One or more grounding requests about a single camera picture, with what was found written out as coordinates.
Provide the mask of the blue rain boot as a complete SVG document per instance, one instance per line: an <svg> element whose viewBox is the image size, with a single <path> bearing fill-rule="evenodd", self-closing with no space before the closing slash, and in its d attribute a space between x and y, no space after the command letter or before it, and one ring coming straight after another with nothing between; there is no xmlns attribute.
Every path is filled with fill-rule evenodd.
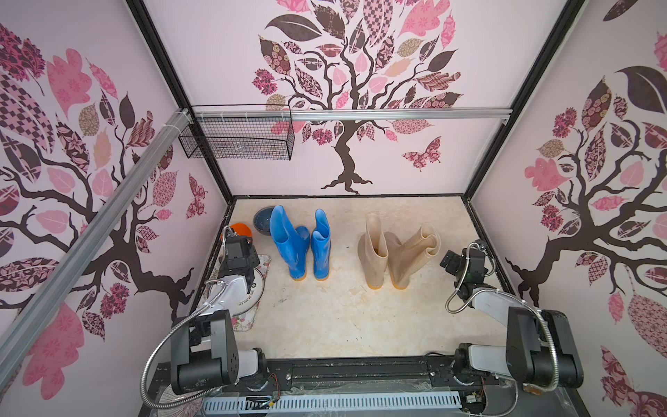
<svg viewBox="0 0 667 417"><path fill-rule="evenodd" d="M305 226L294 227L285 208L281 205L272 210L269 229L278 252L288 266L290 277L301 281L306 276L306 257L310 243L310 232Z"/></svg>
<svg viewBox="0 0 667 417"><path fill-rule="evenodd" d="M316 210L314 218L315 228L311 236L314 276L318 281L325 281L330 271L331 229L327 215L321 208Z"/></svg>

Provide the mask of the tall beige rain boot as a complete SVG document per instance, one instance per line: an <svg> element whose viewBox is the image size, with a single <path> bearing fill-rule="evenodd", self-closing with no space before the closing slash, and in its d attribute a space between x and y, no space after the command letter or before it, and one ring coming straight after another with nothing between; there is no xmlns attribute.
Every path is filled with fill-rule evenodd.
<svg viewBox="0 0 667 417"><path fill-rule="evenodd" d="M367 215L366 231L358 244L358 257L368 287L381 288L388 265L388 249L380 217L375 213Z"/></svg>

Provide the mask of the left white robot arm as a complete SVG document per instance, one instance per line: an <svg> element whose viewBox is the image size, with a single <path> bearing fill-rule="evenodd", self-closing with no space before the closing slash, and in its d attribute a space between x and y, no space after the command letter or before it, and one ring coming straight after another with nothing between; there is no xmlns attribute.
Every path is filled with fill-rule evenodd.
<svg viewBox="0 0 667 417"><path fill-rule="evenodd" d="M243 378L269 377L264 352L239 349L234 336L233 319L253 309L265 288L260 258L250 237L222 233L219 273L205 285L209 295L201 307L173 326L144 366L140 396L148 408L178 408ZM160 402L149 395L149 371L166 344L171 354L170 385L180 399Z"/></svg>

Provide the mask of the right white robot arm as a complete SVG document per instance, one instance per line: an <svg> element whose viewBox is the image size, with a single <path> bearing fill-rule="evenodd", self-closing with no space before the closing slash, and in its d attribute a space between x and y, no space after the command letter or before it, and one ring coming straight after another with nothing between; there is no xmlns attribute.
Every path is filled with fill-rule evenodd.
<svg viewBox="0 0 667 417"><path fill-rule="evenodd" d="M491 275L486 258L479 243L473 243L459 254L449 250L440 262L455 278L446 311L461 314L473 309L507 331L503 346L460 344L452 363L456 380L471 385L491 375L539 393L581 387L584 367L566 315L533 307L516 295L486 284L485 279Z"/></svg>

